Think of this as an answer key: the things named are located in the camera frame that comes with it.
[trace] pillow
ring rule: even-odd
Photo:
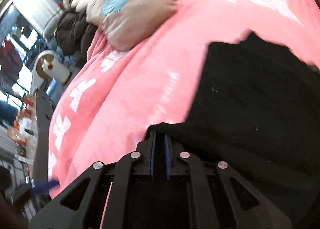
[[[87,22],[100,26],[119,51],[152,35],[177,10],[176,0],[92,0]]]

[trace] bed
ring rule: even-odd
[[[315,0],[179,0],[177,13],[127,52],[98,29],[51,119],[48,176],[60,181],[51,197],[95,161],[133,151],[150,125],[183,122],[208,44],[238,43],[249,30],[320,67]]]

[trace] blue object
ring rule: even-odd
[[[168,143],[168,136],[164,136],[164,149],[165,149],[165,170],[167,173],[167,180],[171,178],[171,159],[170,159],[170,152],[169,152],[169,143]]]
[[[111,12],[119,12],[128,0],[106,0],[102,6],[101,13],[107,16]]]
[[[16,120],[17,112],[17,108],[0,100],[0,119],[7,121],[9,125],[13,126],[13,121]]]
[[[58,186],[59,181],[57,180],[52,180],[44,183],[38,183],[36,184],[32,189],[31,189],[31,194],[34,195],[41,195],[44,193],[49,192],[49,190],[55,186]]]
[[[155,147],[156,147],[156,133],[154,133],[152,138],[152,148],[151,148],[151,159],[150,159],[150,174],[152,180],[154,179],[154,165],[155,165]]]

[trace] blue cloth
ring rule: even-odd
[[[16,111],[18,111],[17,108],[0,100],[0,118],[7,121],[9,125],[13,125],[13,121],[16,120]]]
[[[119,12],[128,0],[106,0],[102,6],[101,13],[107,16],[111,12]]]

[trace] metal screw head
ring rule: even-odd
[[[102,162],[95,162],[93,164],[93,168],[96,169],[96,170],[99,170],[103,167],[103,163]]]
[[[188,158],[190,157],[190,153],[188,153],[188,152],[181,152],[181,153],[180,153],[180,157],[181,157],[182,159],[188,159]]]
[[[226,169],[226,168],[228,168],[228,163],[226,163],[226,162],[219,162],[219,163],[218,163],[218,167],[221,168],[221,169]]]
[[[138,159],[141,156],[140,152],[132,152],[130,154],[131,158]]]

